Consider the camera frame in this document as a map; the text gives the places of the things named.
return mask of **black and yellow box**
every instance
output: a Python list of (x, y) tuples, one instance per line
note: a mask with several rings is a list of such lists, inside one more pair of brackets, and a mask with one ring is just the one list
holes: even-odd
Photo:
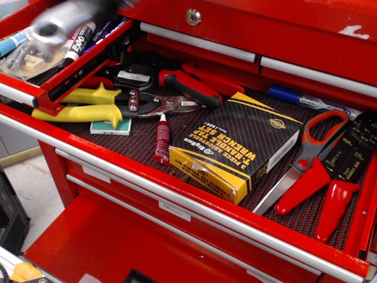
[(170, 163), (238, 204), (297, 142), (301, 127), (237, 93), (170, 145)]

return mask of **red tool chest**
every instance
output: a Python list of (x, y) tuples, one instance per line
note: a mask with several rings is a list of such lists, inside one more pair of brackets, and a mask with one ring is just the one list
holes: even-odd
[[(60, 1), (36, 0), (0, 22), (6, 36)], [(286, 216), (252, 212), (289, 169), (300, 142), (239, 204), (213, 195), (152, 160), (158, 119), (133, 122), (131, 135), (90, 135), (89, 123), (44, 122), (33, 108), (59, 102), (108, 55), (158, 51), (245, 86), (246, 94), (305, 122), (317, 113), (270, 98), (279, 84), (360, 111), (377, 109), (377, 6), (373, 1), (142, 0), (130, 20), (59, 73), (24, 82), (0, 74), (0, 122), (40, 141), (66, 210), (25, 257), (66, 282), (91, 274), (123, 282), (132, 269), (157, 282), (363, 282), (377, 207), (377, 156), (359, 180), (328, 243), (313, 238), (325, 191)], [(172, 94), (158, 88), (159, 94)], [(210, 109), (169, 116), (172, 139)]]

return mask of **keyhole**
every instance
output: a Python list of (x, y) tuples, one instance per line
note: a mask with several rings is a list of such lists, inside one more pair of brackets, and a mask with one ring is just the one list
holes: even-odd
[(190, 25), (197, 25), (201, 22), (201, 15), (195, 9), (189, 9), (186, 12), (186, 21)]

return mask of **blue marker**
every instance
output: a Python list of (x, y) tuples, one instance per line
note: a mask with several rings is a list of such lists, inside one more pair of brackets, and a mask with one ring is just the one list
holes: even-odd
[(16, 47), (19, 47), (27, 40), (25, 31), (21, 31), (3, 41), (0, 41), (0, 57), (7, 55)]
[(297, 93), (293, 90), (278, 87), (277, 85), (273, 85), (270, 87), (269, 94), (273, 98), (291, 102), (293, 104), (304, 106), (306, 108), (315, 109), (319, 112), (325, 112), (333, 109), (342, 110), (348, 115), (349, 119), (352, 121), (361, 113), (361, 111), (359, 110), (348, 108), (330, 101), (321, 100), (319, 98), (308, 96), (306, 94)]

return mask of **scissors blade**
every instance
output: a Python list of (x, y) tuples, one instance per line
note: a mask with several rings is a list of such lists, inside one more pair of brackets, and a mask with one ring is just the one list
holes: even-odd
[(292, 187), (295, 181), (300, 179), (301, 175), (302, 172), (291, 167), (289, 171), (272, 187), (260, 203), (258, 203), (253, 212), (258, 215), (264, 214), (290, 187)]

